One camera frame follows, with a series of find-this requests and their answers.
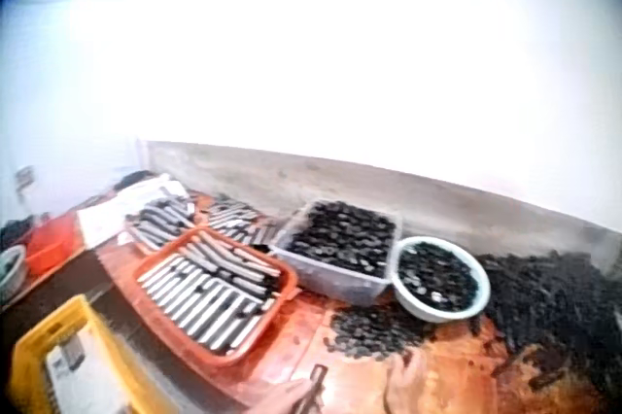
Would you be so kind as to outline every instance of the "clear plastic container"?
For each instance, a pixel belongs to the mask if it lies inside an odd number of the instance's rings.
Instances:
[[[345,268],[339,268],[338,266],[323,263],[286,250],[292,241],[292,236],[307,227],[307,217],[311,209],[319,203],[334,201],[337,200],[317,199],[307,203],[274,236],[274,239],[269,244],[270,249],[279,259],[295,268],[298,272],[298,281],[303,288],[355,305],[372,305],[375,298],[391,282],[388,269],[385,270],[383,278],[377,278]],[[367,208],[367,210],[387,217],[396,225],[393,249],[401,237],[401,218],[395,214],[380,212],[370,208]],[[387,252],[386,262],[389,261],[390,256],[391,250]]]

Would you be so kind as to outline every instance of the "person's right hand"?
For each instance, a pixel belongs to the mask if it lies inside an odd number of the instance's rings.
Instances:
[[[395,354],[391,357],[385,401],[390,414],[418,414],[419,397],[426,384],[428,371],[423,351],[411,351],[410,363]]]

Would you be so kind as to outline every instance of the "white bowl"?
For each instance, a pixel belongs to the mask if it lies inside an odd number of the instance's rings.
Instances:
[[[420,244],[422,242],[434,244],[441,249],[452,252],[458,259],[468,265],[470,273],[478,285],[475,299],[468,309],[461,310],[460,312],[436,310],[415,297],[401,282],[399,275],[397,274],[401,251],[405,247],[414,246],[415,244]],[[427,236],[413,236],[402,239],[393,248],[387,266],[389,268],[389,276],[393,286],[396,289],[396,297],[399,303],[412,315],[420,318],[421,320],[425,320],[426,322],[441,324],[443,322],[453,320],[468,319],[484,310],[484,307],[486,307],[486,304],[488,304],[488,300],[490,299],[490,281],[488,280],[488,275],[486,274],[484,268],[482,268],[482,265],[480,265],[479,262],[463,248],[443,239]]]

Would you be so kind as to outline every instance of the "container of black parts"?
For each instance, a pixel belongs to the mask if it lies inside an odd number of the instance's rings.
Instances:
[[[484,268],[467,251],[435,237],[402,239],[389,260],[399,303],[426,322],[473,317],[490,299]]]
[[[390,283],[387,260],[400,233],[397,215],[320,199],[295,213],[269,246],[303,288],[368,306]]]

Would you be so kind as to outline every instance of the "orange basket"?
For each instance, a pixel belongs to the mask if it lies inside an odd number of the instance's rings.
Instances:
[[[266,264],[281,270],[281,276],[279,278],[279,292],[281,295],[277,297],[270,309],[263,314],[257,326],[248,334],[244,342],[233,352],[224,356],[213,354],[187,336],[183,330],[178,328],[164,315],[164,312],[147,296],[145,290],[140,287],[137,281],[140,276],[151,270],[171,254],[177,252],[180,247],[188,244],[198,231],[205,231],[214,239],[235,246],[247,254],[264,261]],[[134,270],[133,279],[128,280],[127,286],[133,289],[133,295],[141,294],[144,297],[133,300],[131,304],[136,309],[138,315],[143,318],[147,326],[158,335],[171,351],[177,354],[183,361],[186,361],[191,368],[200,374],[200,367],[202,365],[223,367],[239,362],[259,342],[263,333],[279,313],[281,306],[289,300],[289,297],[293,294],[297,283],[298,278],[294,269],[286,263],[267,256],[266,254],[262,254],[251,247],[239,244],[207,226],[199,226],[187,231],[175,241],[166,244],[155,254],[146,257]]]
[[[26,247],[26,263],[33,276],[43,275],[71,256],[74,224],[74,216],[66,214],[34,228]]]

